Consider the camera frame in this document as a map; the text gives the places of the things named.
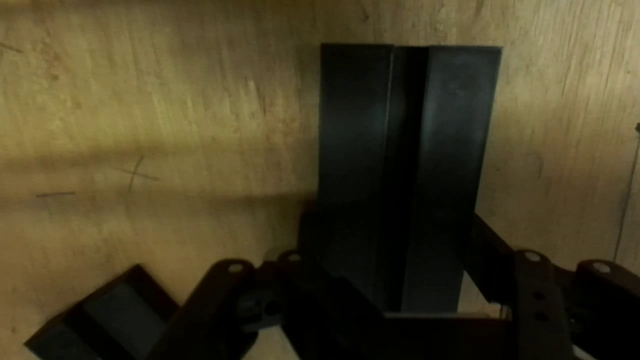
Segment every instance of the wood grain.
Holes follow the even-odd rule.
[[[211,261],[295,244],[316,189],[320,42],[504,46],[481,213],[568,266],[612,258],[627,216],[620,248],[638,264],[638,185],[627,206],[638,9],[635,0],[5,0],[3,358],[29,358],[27,336],[132,261],[182,300]]]

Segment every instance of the black metal block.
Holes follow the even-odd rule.
[[[382,309],[457,309],[499,64],[499,48],[323,46],[301,252]]]
[[[27,346],[46,360],[146,358],[176,302],[135,266],[44,323]]]

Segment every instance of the dark object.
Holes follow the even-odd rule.
[[[135,266],[50,320],[27,346],[44,360],[138,360],[176,309],[144,267]]]
[[[557,267],[539,252],[511,250],[481,218],[464,264],[511,317],[386,317],[345,278],[287,252],[261,267],[215,264],[169,323],[175,304],[135,267],[46,323],[29,346],[49,360],[241,360],[261,327],[280,323],[303,360],[575,360],[572,344],[603,360],[637,352],[628,327],[640,320],[640,278],[623,266]],[[152,288],[142,300],[131,295],[141,286]]]
[[[499,48],[323,46],[301,252],[382,309],[454,312],[499,64]]]

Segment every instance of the wooden surface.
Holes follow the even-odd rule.
[[[637,0],[5,0],[0,355],[135,261],[185,300],[211,261],[295,244],[320,42],[504,46],[478,212],[640,270]],[[266,337],[251,358],[288,352]]]

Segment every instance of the metal bolt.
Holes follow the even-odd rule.
[[[235,264],[227,266],[227,270],[229,270],[229,271],[242,271],[245,266],[242,266],[241,261],[235,261]]]
[[[524,252],[524,258],[531,261],[543,261],[543,256],[539,252]]]
[[[603,273],[610,273],[612,271],[612,266],[609,266],[606,261],[595,261],[593,267],[603,271]]]

